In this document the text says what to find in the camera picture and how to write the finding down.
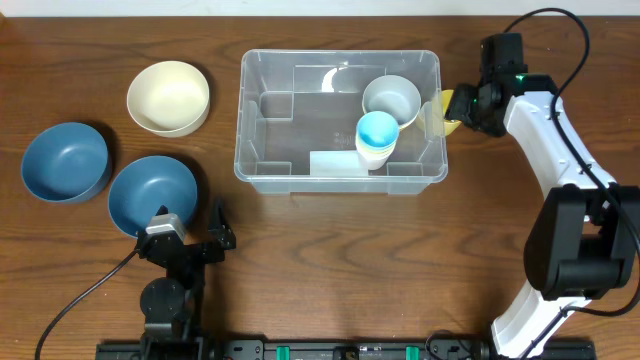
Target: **wooden table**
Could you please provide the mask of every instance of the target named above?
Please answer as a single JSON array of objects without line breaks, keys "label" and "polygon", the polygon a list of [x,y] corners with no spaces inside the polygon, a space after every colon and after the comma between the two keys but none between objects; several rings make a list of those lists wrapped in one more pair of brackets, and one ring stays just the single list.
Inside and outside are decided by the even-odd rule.
[{"label": "wooden table", "polygon": [[[27,145],[44,129],[83,121],[106,136],[115,171],[150,154],[195,168],[205,238],[207,199],[221,196],[238,249],[208,269],[204,318],[218,336],[270,339],[426,338],[438,329],[483,333],[525,275],[522,250],[542,196],[510,137],[459,129],[449,175],[416,197],[295,194],[265,197],[233,173],[240,60],[249,49],[429,49],[444,88],[479,78],[479,41],[510,18],[7,19],[0,30],[0,359],[29,359],[49,321],[133,247],[107,212],[107,194],[78,205],[35,199],[20,179]],[[622,184],[640,183],[640,19],[587,18],[592,53],[564,94],[573,124]],[[531,71],[564,81],[582,52],[561,17],[519,26]],[[174,59],[206,69],[213,106],[180,139],[134,124],[125,94],[146,66]],[[381,208],[388,209],[382,214]],[[138,298],[161,269],[135,259],[55,328],[44,359],[91,359],[103,339],[143,331]],[[615,308],[623,290],[597,308]],[[640,309],[619,319],[572,317],[560,331],[588,336],[602,359],[636,358]]]}]

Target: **white bowl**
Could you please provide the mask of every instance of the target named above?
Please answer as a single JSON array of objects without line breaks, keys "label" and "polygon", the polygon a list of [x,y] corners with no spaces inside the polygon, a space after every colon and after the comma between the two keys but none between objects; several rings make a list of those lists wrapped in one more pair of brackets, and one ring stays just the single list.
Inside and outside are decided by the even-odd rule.
[{"label": "white bowl", "polygon": [[196,131],[209,114],[209,84],[192,65],[160,62],[133,79],[127,109],[138,125],[156,135],[185,136]]},{"label": "white bowl", "polygon": [[362,94],[364,113],[382,111],[391,114],[400,130],[411,125],[421,107],[420,91],[409,80],[385,75],[373,80]]}]

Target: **green connector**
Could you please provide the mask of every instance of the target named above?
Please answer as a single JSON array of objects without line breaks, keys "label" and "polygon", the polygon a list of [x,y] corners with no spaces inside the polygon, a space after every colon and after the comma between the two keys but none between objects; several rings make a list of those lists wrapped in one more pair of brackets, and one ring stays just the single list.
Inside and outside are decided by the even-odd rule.
[{"label": "green connector", "polygon": [[417,346],[407,346],[406,360],[420,360],[420,348]]},{"label": "green connector", "polygon": [[289,347],[278,346],[276,348],[276,360],[289,360]]}]

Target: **plastic bin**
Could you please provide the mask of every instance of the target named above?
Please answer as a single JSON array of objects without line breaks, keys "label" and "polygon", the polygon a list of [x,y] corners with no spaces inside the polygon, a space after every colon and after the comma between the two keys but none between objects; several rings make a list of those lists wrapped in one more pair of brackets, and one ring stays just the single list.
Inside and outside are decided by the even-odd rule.
[{"label": "plastic bin", "polygon": [[[382,168],[312,176],[311,152],[355,151],[362,94],[383,75],[416,85],[424,104],[418,119]],[[440,65],[430,51],[251,50],[242,59],[236,176],[263,194],[419,194],[447,175],[442,106],[432,106],[440,96]]]}]

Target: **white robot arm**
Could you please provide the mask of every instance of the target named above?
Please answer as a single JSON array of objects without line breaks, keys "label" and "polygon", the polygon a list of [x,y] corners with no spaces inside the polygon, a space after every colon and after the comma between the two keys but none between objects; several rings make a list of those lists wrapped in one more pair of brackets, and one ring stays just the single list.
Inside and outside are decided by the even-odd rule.
[{"label": "white robot arm", "polygon": [[[618,213],[583,173],[550,117],[558,91],[555,84],[548,75],[527,71],[520,34],[484,39],[480,83],[458,85],[445,114],[491,136],[511,134],[545,198],[525,245],[527,281],[491,326],[498,355],[516,359],[542,353],[548,338],[571,315],[567,306],[583,308],[608,290],[624,286],[635,253],[634,241]],[[640,218],[640,189],[618,186],[598,165],[569,123],[561,99],[555,114],[580,158],[602,184],[608,184],[619,208]],[[600,232],[584,235],[585,221],[601,226]]]},{"label": "white robot arm", "polygon": [[[576,159],[549,119],[552,97],[553,94],[548,91],[525,92],[524,95],[512,97],[504,118],[506,130],[524,150],[545,198],[551,188],[566,184],[575,184],[580,189],[596,189],[596,184],[582,173]],[[559,113],[558,119],[562,128],[581,157],[591,165],[591,171],[604,184],[615,182],[587,151],[569,123],[562,107],[562,100],[558,101],[556,111]],[[498,354],[520,358],[531,341],[542,333],[562,308],[567,305],[584,307],[590,302],[591,300],[584,296],[560,297],[547,301],[543,299],[540,291],[526,281],[509,309],[491,325],[493,342]],[[546,341],[566,319],[567,317],[560,320],[529,356],[540,355]]]}]

